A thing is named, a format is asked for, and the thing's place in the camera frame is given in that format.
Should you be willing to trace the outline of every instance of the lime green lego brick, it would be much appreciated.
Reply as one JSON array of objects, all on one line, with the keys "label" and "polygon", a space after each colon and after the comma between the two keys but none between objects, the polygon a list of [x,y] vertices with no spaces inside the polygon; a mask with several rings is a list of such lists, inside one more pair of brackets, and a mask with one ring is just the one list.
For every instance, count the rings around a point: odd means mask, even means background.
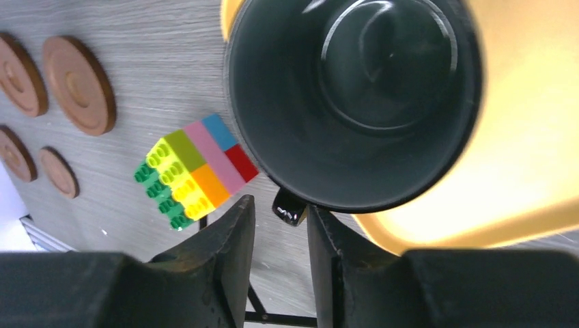
[{"label": "lime green lego brick", "polygon": [[147,154],[147,164],[171,188],[206,162],[183,130],[161,138]]}]

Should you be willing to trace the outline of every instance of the stacked lego bricks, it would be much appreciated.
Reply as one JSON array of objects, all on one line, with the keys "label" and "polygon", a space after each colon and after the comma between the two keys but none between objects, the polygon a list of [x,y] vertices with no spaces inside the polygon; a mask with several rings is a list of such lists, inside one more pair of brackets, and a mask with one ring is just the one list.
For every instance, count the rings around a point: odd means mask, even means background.
[{"label": "stacked lego bricks", "polygon": [[181,230],[218,208],[257,175],[219,116],[161,138],[135,172],[158,209]]}]

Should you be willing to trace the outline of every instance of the blue lego brick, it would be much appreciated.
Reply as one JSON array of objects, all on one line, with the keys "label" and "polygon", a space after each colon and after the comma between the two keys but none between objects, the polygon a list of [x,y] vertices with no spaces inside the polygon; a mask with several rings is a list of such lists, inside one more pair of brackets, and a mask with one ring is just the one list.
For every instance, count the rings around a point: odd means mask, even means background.
[{"label": "blue lego brick", "polygon": [[213,114],[202,120],[203,125],[209,131],[215,142],[219,145],[221,151],[226,151],[237,144],[237,140],[229,132],[229,129],[223,123],[219,115]]}]

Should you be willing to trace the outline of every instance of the mug handle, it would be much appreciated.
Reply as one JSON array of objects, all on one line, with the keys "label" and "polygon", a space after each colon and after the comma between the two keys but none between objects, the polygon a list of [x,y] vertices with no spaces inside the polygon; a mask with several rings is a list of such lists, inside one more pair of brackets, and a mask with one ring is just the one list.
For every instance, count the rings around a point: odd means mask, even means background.
[{"label": "mug handle", "polygon": [[289,191],[280,188],[273,200],[272,210],[290,226],[299,226],[307,216],[307,204]]}]

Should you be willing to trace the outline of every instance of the wooden coaster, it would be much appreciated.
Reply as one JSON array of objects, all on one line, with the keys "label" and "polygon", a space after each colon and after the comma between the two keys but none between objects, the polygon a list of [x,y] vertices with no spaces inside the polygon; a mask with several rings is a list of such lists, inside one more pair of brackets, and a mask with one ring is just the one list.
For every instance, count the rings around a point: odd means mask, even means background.
[{"label": "wooden coaster", "polygon": [[26,50],[12,36],[0,33],[0,87],[30,117],[48,110],[42,77]]},{"label": "wooden coaster", "polygon": [[113,88],[98,60],[79,40],[53,36],[42,47],[48,84],[70,121],[88,135],[115,126]]},{"label": "wooden coaster", "polygon": [[32,157],[18,136],[7,126],[0,126],[0,156],[4,163],[24,182],[38,176]]},{"label": "wooden coaster", "polygon": [[61,194],[68,198],[79,195],[79,183],[74,172],[56,150],[44,147],[38,152],[38,156],[44,173]]}]

